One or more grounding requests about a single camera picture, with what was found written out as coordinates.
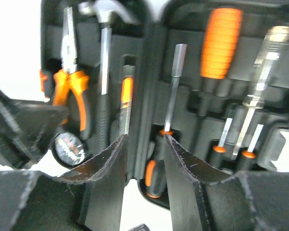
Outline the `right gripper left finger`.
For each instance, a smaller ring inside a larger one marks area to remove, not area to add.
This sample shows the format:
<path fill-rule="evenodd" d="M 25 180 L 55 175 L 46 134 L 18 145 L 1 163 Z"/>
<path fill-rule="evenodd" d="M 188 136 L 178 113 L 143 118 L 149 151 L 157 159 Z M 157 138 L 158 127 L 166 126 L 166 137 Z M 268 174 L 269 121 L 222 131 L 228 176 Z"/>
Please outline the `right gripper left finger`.
<path fill-rule="evenodd" d="M 117 231 L 127 135 L 63 174 L 0 171 L 0 231 Z"/>

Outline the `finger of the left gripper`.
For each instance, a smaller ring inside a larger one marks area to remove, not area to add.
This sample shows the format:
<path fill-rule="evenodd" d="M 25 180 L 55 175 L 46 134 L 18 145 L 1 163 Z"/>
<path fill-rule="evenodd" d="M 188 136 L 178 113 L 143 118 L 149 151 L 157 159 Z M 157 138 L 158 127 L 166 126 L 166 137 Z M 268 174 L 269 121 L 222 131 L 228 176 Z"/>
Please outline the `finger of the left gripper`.
<path fill-rule="evenodd" d="M 12 99 L 0 90 L 0 164 L 11 168 L 37 164 L 67 115 L 63 106 Z"/>

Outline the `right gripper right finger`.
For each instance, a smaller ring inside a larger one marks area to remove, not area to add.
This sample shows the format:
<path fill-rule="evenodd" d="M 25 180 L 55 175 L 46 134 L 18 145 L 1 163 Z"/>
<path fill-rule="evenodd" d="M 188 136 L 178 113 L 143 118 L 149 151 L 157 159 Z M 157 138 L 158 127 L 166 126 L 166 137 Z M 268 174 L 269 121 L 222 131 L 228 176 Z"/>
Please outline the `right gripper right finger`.
<path fill-rule="evenodd" d="M 164 136 L 175 231 L 289 231 L 289 173 L 226 174 Z"/>

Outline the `small precision screwdriver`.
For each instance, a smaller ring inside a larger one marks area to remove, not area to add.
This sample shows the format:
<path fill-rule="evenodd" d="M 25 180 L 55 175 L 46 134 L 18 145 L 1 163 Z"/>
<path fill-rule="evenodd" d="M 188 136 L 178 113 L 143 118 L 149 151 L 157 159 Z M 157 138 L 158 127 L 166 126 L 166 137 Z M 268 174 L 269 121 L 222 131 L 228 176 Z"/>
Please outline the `small precision screwdriver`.
<path fill-rule="evenodd" d="M 253 165 L 256 159 L 256 154 L 254 152 L 254 149 L 259 139 L 259 136 L 262 132 L 263 127 L 264 127 L 264 124 L 257 125 L 248 148 L 244 149 L 241 152 L 238 164 L 236 166 L 236 171 L 251 170 L 253 168 Z"/>

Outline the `orange handled pliers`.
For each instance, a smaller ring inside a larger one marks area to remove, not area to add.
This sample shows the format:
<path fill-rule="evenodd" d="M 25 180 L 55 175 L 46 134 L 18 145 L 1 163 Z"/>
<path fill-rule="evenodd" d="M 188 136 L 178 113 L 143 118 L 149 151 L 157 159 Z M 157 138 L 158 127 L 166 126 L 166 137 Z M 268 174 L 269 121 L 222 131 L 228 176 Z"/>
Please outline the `orange handled pliers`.
<path fill-rule="evenodd" d="M 79 133 L 83 140 L 89 138 L 91 133 L 92 115 L 91 104 L 88 95 L 89 76 L 83 70 L 78 69 L 77 45 L 73 17 L 73 7 L 64 8 L 63 32 L 61 41 L 62 68 L 54 74 L 55 90 L 53 105 L 65 106 L 69 93 L 76 98 L 79 110 Z"/>

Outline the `black plastic tool case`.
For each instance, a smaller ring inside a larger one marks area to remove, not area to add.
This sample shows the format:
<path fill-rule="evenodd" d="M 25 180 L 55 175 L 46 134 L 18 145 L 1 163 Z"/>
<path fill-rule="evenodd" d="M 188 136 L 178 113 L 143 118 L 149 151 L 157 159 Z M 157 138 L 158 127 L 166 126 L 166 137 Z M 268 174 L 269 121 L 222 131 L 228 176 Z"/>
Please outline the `black plastic tool case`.
<path fill-rule="evenodd" d="M 289 25 L 289 0 L 172 0 L 157 23 L 145 1 L 124 0 L 122 4 L 141 22 L 133 26 L 116 19 L 111 42 L 109 142 L 118 135 L 123 66 L 135 66 L 127 178 L 136 179 L 141 191 L 146 191 L 145 167 L 154 156 L 153 148 L 163 126 L 177 43 L 187 44 L 187 55 L 173 115 L 174 138 L 193 155 L 209 160 L 209 149 L 217 143 L 228 112 L 235 107 L 223 160 L 225 170 L 234 170 L 237 162 L 231 160 L 231 153 L 243 122 L 242 101 L 251 82 L 252 64 L 265 31 L 277 24 Z M 234 7 L 244 12 L 240 39 L 231 67 L 225 79 L 216 85 L 206 117 L 196 132 L 201 115 L 198 108 L 204 98 L 204 80 L 200 74 L 203 36 L 209 14 L 219 7 Z M 273 162 L 279 158 L 286 142 L 281 130 L 289 131 L 289 48 L 274 71 L 265 106 L 255 113 L 249 131 L 254 131 L 264 117 L 267 124 L 256 144 L 257 160 L 253 170 L 276 171 Z"/>

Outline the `claw hammer black handle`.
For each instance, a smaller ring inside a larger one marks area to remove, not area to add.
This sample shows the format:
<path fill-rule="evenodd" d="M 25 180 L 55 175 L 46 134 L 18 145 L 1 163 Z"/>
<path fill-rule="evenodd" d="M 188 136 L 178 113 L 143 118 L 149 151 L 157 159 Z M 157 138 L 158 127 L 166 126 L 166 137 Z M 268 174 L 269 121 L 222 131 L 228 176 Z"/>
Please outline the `claw hammer black handle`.
<path fill-rule="evenodd" d="M 138 25 L 135 15 L 117 0 L 96 0 L 78 5 L 79 13 L 96 16 L 101 25 L 99 92 L 96 100 L 96 151 L 103 152 L 109 146 L 110 101 L 108 94 L 109 60 L 113 18 L 117 15 L 123 22 Z"/>

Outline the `orange handled screwdriver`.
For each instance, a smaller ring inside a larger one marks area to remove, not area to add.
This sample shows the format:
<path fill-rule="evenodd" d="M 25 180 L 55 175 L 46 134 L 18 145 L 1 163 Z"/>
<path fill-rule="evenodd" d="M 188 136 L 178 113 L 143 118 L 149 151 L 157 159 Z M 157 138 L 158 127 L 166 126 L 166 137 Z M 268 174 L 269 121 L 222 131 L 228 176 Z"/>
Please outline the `orange handled screwdriver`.
<path fill-rule="evenodd" d="M 200 76 L 202 101 L 199 116 L 205 116 L 217 83 L 226 77 L 241 30 L 243 11 L 236 8 L 212 10 L 203 39 Z"/>

